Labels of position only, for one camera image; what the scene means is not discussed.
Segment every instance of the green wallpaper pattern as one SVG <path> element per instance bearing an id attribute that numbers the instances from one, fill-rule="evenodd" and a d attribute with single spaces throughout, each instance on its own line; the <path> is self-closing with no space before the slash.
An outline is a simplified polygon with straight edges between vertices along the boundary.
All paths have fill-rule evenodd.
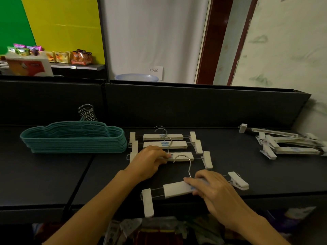
<path id="1" fill-rule="evenodd" d="M 22 0 L 0 0 L 0 14 L 0 54 L 6 54 L 13 43 L 35 45 Z"/>

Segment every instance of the plastic tub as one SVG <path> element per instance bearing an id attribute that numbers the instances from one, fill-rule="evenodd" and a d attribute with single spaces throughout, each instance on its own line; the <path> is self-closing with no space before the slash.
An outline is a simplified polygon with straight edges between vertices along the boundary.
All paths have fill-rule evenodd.
<path id="1" fill-rule="evenodd" d="M 115 80 L 123 80 L 123 81 L 138 81 L 138 82 L 157 82 L 159 78 L 153 75 L 146 74 L 121 74 L 115 76 Z"/>

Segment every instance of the black table surface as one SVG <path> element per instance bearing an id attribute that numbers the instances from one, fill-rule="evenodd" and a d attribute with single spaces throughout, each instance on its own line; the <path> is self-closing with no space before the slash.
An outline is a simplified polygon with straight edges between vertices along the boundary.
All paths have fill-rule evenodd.
<path id="1" fill-rule="evenodd" d="M 153 134 L 153 129 L 129 128 L 124 129 L 125 136 L 131 131 L 136 135 Z M 190 134 L 195 131 L 197 139 L 201 140 L 203 151 L 210 151 L 213 171 L 223 175 L 235 171 L 249 184 L 249 190 L 237 192 L 254 208 L 301 207 L 327 202 L 327 158 L 317 155 L 277 155 L 276 160 L 269 160 L 262 153 L 262 149 L 253 135 L 242 134 L 238 129 L 169 129 L 168 133 Z M 193 147 L 186 150 L 170 150 L 170 152 L 194 152 Z M 120 154 L 97 154 L 73 200 L 76 207 L 84 205 L 94 197 L 105 185 L 112 180 L 116 173 L 124 169 L 129 161 L 126 152 Z M 124 202 L 122 208 L 133 205 L 143 211 L 140 193 L 142 189 L 156 189 L 163 184 L 182 181 L 188 177 L 188 162 L 169 162 L 161 165 L 158 172 L 149 180 L 137 185 Z M 195 159 L 191 166 L 191 175 L 204 169 L 201 159 Z M 152 196 L 163 194 L 163 190 L 152 191 Z M 156 206 L 161 210 L 167 205 L 167 212 L 172 209 L 187 209 L 186 204 L 198 203 L 202 200 L 191 194 L 164 199 L 153 199 L 155 213 Z"/>
<path id="2" fill-rule="evenodd" d="M 90 154 L 33 154 L 19 135 L 28 127 L 0 126 L 0 215 L 68 203 Z"/>

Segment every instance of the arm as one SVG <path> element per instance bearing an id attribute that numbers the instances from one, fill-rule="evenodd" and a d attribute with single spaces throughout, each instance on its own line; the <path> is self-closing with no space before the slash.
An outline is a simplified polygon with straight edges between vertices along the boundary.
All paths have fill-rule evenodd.
<path id="1" fill-rule="evenodd" d="M 204 177 L 206 185 L 196 178 Z M 262 216 L 248 207 L 235 189 L 219 173 L 200 170 L 195 179 L 184 181 L 196 188 L 193 195 L 202 197 L 210 213 L 227 228 L 241 234 L 253 245 L 290 245 Z"/>
<path id="2" fill-rule="evenodd" d="M 118 207 L 131 190 L 141 181 L 157 172 L 159 165 L 169 158 L 157 146 L 148 146 L 116 176 L 93 199 L 69 219 L 45 245 L 91 245 L 96 244 L 106 230 Z"/>

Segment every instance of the yellow panel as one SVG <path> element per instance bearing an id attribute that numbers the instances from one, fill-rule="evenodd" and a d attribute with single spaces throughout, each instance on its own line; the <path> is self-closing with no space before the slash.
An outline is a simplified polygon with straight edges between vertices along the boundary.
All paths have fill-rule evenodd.
<path id="1" fill-rule="evenodd" d="M 97 0 L 22 3 L 37 45 L 47 51 L 86 50 L 92 52 L 93 63 L 105 63 Z"/>

